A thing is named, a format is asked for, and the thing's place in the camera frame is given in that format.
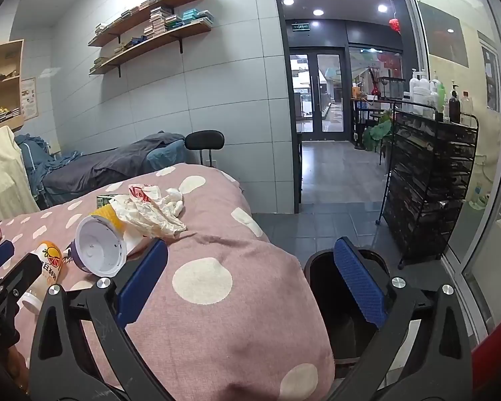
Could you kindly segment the yellow foam fruit net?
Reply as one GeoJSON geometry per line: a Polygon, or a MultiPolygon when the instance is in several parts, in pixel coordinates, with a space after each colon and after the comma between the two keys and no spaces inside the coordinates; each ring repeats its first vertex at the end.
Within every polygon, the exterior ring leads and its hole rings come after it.
{"type": "Polygon", "coordinates": [[[114,229],[117,230],[120,235],[124,234],[126,229],[125,223],[118,218],[116,211],[113,209],[113,207],[111,207],[111,204],[106,204],[98,207],[91,213],[91,215],[104,218],[111,223],[111,225],[114,227],[114,229]]]}

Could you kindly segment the glass double door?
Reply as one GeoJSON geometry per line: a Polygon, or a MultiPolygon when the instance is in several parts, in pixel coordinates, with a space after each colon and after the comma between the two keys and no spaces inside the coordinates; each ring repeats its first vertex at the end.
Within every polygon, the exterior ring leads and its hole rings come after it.
{"type": "Polygon", "coordinates": [[[341,49],[292,48],[290,73],[297,133],[304,140],[345,140],[341,49]]]}

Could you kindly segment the white plastic wrapper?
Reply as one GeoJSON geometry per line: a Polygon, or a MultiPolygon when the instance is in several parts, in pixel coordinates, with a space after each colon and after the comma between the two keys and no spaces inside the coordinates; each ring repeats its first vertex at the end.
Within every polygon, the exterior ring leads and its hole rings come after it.
{"type": "Polygon", "coordinates": [[[132,184],[126,194],[114,195],[109,204],[120,221],[143,236],[175,238],[187,230],[179,218],[183,212],[183,194],[175,188],[162,191],[157,185],[132,184]]]}

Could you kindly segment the green potted plant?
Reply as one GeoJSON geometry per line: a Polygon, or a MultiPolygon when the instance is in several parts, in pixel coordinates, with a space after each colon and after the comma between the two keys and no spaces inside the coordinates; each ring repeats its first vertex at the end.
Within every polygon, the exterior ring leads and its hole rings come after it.
{"type": "Polygon", "coordinates": [[[379,116],[378,122],[368,125],[362,135],[364,150],[376,152],[392,131],[392,118],[389,111],[385,111],[379,116]]]}

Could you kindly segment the dark pump bottle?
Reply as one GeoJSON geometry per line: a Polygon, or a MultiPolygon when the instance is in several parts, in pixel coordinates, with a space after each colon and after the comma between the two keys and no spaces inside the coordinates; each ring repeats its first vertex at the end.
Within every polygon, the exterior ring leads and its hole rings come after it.
{"type": "Polygon", "coordinates": [[[461,102],[458,98],[457,89],[458,85],[453,82],[451,98],[448,102],[449,109],[449,119],[452,123],[460,123],[461,122],[461,102]]]}

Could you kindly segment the black metal drawer rack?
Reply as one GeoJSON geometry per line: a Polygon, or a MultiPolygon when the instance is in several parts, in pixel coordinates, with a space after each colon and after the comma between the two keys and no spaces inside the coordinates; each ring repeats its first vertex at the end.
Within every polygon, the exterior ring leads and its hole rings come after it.
{"type": "Polygon", "coordinates": [[[392,102],[391,141],[384,200],[376,221],[386,222],[399,248],[398,268],[438,260],[445,253],[466,200],[479,122],[446,121],[392,102]]]}

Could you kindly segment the black round stool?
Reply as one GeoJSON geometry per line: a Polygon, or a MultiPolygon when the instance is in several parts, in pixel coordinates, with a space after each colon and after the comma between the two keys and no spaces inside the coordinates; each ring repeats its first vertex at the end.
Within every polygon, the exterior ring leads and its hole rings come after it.
{"type": "Polygon", "coordinates": [[[199,153],[199,161],[204,165],[203,151],[208,153],[208,166],[212,167],[212,151],[221,150],[224,147],[225,138],[221,131],[216,129],[198,130],[188,134],[184,139],[184,145],[189,151],[199,153]]]}

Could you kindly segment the white purple yogurt cup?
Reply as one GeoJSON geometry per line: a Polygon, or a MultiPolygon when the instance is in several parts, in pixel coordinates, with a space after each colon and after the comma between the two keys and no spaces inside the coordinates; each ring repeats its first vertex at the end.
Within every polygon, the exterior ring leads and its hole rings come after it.
{"type": "Polygon", "coordinates": [[[113,278],[126,263],[126,246],[111,222],[101,216],[87,216],[77,225],[71,255],[80,270],[113,278]]]}

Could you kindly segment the green milk carton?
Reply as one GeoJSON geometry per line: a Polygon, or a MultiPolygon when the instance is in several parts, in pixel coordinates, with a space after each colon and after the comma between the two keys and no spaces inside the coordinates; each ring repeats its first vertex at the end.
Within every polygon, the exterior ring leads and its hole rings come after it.
{"type": "Polygon", "coordinates": [[[116,194],[98,194],[96,196],[96,209],[109,205],[115,196],[116,194]]]}

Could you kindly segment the wooden wall shelf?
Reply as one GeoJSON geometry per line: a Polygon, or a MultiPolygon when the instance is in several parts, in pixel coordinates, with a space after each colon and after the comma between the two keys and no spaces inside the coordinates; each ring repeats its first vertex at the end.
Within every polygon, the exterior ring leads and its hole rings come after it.
{"type": "Polygon", "coordinates": [[[179,44],[179,51],[183,53],[183,40],[202,33],[209,33],[213,27],[213,22],[208,17],[201,17],[192,22],[171,29],[164,33],[159,33],[153,37],[137,42],[110,58],[104,58],[101,63],[95,63],[89,70],[89,75],[103,75],[117,68],[121,71],[121,66],[128,61],[154,51],[157,48],[168,45],[172,42],[179,44]]]}
{"type": "Polygon", "coordinates": [[[178,6],[186,5],[198,0],[145,0],[140,5],[126,9],[121,15],[109,24],[98,24],[95,28],[95,35],[89,41],[91,47],[103,47],[113,39],[151,20],[151,15],[156,9],[160,9],[163,14],[172,15],[178,6]]]}

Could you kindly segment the pink polka dot blanket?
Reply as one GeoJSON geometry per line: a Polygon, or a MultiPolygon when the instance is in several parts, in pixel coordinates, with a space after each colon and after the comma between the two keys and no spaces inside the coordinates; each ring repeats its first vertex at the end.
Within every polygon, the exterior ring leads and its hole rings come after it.
{"type": "MultiPolygon", "coordinates": [[[[238,183],[216,168],[179,164],[105,185],[102,194],[128,186],[157,185],[183,194],[179,218],[187,230],[175,238],[143,236],[133,226],[122,235],[126,263],[155,239],[168,261],[137,320],[125,331],[166,400],[322,400],[335,366],[327,330],[299,261],[271,244],[253,220],[238,183]]],[[[71,255],[77,225],[96,209],[97,192],[46,211],[0,222],[2,242],[14,255],[2,279],[43,241],[57,245],[63,267],[57,283],[84,290],[98,279],[71,255]]],[[[19,341],[0,350],[0,400],[34,400],[29,365],[38,315],[18,301],[19,341]]],[[[83,329],[104,381],[119,385],[95,329],[83,329]]]]}

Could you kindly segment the cream cloth cover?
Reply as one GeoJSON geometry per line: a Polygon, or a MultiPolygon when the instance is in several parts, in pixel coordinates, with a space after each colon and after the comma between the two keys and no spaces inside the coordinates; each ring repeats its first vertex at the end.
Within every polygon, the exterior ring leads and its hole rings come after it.
{"type": "Polygon", "coordinates": [[[0,221],[38,212],[22,152],[8,127],[0,128],[0,221]]]}

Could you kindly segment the upper wooden wall shelf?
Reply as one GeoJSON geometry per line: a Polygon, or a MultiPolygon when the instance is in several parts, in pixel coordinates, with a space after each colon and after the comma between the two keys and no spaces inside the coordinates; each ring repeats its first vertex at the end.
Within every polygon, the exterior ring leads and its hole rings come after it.
{"type": "Polygon", "coordinates": [[[172,15],[178,6],[186,5],[198,0],[145,0],[140,5],[126,9],[121,15],[109,24],[98,24],[95,28],[95,35],[89,41],[91,47],[103,47],[113,39],[151,20],[151,15],[156,9],[160,9],[163,14],[172,15]]]}

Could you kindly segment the grey blue massage bed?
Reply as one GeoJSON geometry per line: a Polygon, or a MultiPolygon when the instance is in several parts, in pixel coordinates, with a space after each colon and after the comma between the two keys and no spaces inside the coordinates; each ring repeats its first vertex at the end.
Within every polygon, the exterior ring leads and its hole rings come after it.
{"type": "Polygon", "coordinates": [[[29,186],[41,209],[64,204],[105,185],[174,166],[187,159],[184,136],[160,131],[132,144],[95,153],[49,154],[40,137],[14,138],[21,149],[29,186]]]}

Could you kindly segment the dark brown trash bin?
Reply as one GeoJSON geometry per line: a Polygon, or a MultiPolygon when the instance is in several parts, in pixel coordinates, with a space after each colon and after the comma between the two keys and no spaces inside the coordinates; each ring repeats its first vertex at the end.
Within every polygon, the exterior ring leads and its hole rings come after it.
{"type": "Polygon", "coordinates": [[[328,332],[335,377],[343,378],[359,361],[377,326],[365,320],[335,265],[332,248],[313,254],[303,272],[328,332]]]}

